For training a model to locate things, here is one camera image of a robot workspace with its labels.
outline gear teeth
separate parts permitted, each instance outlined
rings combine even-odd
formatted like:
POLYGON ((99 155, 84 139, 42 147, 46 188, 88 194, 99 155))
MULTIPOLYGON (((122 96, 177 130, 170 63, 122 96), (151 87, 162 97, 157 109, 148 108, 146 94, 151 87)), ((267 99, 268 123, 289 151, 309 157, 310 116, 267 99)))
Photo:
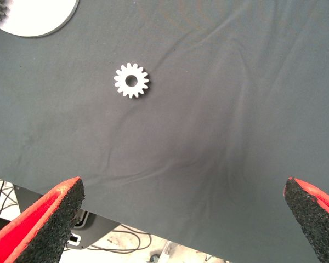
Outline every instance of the gear teeth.
POLYGON ((122 95, 128 96, 130 99, 135 97, 138 98, 139 94, 145 94, 143 89, 147 89, 145 83, 149 82, 145 78, 148 74, 143 72, 144 68, 139 67, 137 63, 131 64, 127 63, 126 65, 121 66, 121 70, 116 70, 117 76, 114 76, 115 86, 118 87, 117 91, 122 93, 122 95), (130 87, 126 83, 126 78, 128 76, 135 76, 138 80, 137 84, 133 87, 130 87))

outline gear center hole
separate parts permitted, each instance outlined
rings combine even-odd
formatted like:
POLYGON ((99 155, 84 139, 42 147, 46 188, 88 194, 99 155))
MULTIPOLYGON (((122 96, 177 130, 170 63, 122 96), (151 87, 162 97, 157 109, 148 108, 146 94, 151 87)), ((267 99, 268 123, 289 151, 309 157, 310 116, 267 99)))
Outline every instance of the gear center hole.
POLYGON ((129 75, 129 76, 126 78, 126 85, 128 85, 128 86, 130 86, 130 87, 135 86, 137 83, 138 83, 138 79, 137 79, 137 77, 134 76, 134 75, 129 75))

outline black textured grip surface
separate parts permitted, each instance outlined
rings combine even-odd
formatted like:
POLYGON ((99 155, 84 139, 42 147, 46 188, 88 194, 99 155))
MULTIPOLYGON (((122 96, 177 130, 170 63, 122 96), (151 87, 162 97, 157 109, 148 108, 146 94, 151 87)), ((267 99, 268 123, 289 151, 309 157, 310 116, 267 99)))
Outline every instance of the black textured grip surface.
POLYGON ((285 200, 318 259, 329 263, 329 213, 318 205, 315 196, 304 191, 294 179, 286 183, 285 200))
POLYGON ((83 198, 83 182, 79 179, 15 263, 59 262, 75 224, 76 211, 81 207, 83 198))

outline metal part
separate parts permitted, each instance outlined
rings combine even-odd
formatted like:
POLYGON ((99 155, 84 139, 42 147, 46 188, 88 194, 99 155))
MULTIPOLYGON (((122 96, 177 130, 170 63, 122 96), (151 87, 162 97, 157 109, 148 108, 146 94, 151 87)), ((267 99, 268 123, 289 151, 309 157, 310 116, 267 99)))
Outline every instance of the metal part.
POLYGON ((22 37, 46 36, 69 21, 78 3, 79 0, 7 0, 5 4, 0 2, 0 29, 22 37))
POLYGON ((173 254, 174 248, 177 247, 178 245, 179 244, 176 244, 172 241, 167 241, 157 263, 167 263, 167 261, 173 254))
POLYGON ((146 83, 149 80, 146 78, 148 75, 146 72, 143 72, 143 67, 138 68, 138 64, 135 63, 133 66, 130 63, 127 63, 127 67, 124 65, 121 66, 121 70, 117 70, 116 73, 118 76, 115 76, 114 79, 117 81, 115 86, 118 87, 118 92, 123 92, 123 96, 129 96, 132 98, 135 96, 139 97, 140 94, 144 94, 143 89, 147 89, 146 83))

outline gray fabric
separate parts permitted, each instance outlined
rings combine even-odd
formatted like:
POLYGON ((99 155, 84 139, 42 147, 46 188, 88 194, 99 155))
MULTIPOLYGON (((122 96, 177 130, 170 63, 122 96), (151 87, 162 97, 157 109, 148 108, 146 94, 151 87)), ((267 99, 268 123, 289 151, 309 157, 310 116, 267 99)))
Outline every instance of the gray fabric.
POLYGON ((81 1, 0 31, 0 178, 81 176, 83 208, 245 262, 317 262, 282 190, 329 193, 329 1, 81 1), (114 87, 136 62, 140 99, 114 87))

